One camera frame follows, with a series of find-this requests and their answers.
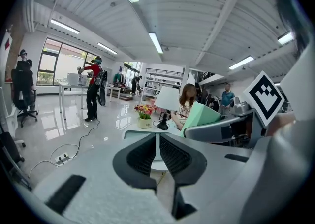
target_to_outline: floor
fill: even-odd
[[[91,131],[90,135],[81,140],[78,155],[90,148],[97,148],[98,145],[111,144],[122,140],[123,131],[130,124],[137,122],[138,115],[133,107],[139,104],[141,96],[135,96],[133,101],[123,101],[117,104],[117,99],[112,98],[106,101],[106,106],[98,105],[98,119],[100,121],[98,129]],[[80,108],[79,96],[65,97],[65,115],[63,120],[59,112],[58,96],[38,96],[36,106],[38,110],[38,122],[33,118],[27,118],[24,127],[20,126],[16,130],[16,138],[25,141],[26,147],[20,148],[21,155],[25,158],[24,163],[20,163],[21,169],[29,175],[31,169],[39,162],[49,160],[55,162],[54,158],[62,153],[72,157],[77,151],[76,146],[62,146],[63,144],[79,143],[81,136],[97,126],[98,121],[85,122],[87,114],[86,104]],[[158,114],[152,115],[153,120],[158,119]],[[56,169],[48,162],[39,164],[30,175],[30,180],[35,186],[39,181]],[[169,173],[152,173],[151,177],[159,182],[158,191],[164,191],[161,201],[165,207],[171,209],[173,180]]]

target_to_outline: woman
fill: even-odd
[[[184,86],[181,97],[179,98],[179,110],[171,112],[171,118],[167,121],[170,127],[175,127],[179,130],[182,130],[186,119],[190,113],[193,102],[196,97],[196,88],[193,84],[186,84]]]

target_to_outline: white lampshade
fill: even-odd
[[[154,105],[168,110],[178,110],[179,90],[171,87],[162,87]]]

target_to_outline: ceiling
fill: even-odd
[[[51,18],[80,33],[49,23]],[[284,76],[295,63],[295,48],[277,41],[287,30],[274,0],[34,0],[33,21],[116,61],[189,65],[235,79],[262,70]],[[148,32],[157,34],[163,54]],[[254,67],[229,71],[249,55],[255,58]]]

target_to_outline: black office chair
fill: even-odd
[[[33,115],[33,113],[38,115],[38,112],[36,110],[28,111],[28,106],[31,102],[31,84],[29,80],[32,78],[32,71],[13,69],[11,71],[11,77],[13,83],[13,103],[20,110],[17,117],[22,117],[21,127],[23,127],[23,121],[27,116],[34,117],[37,122],[37,117]]]

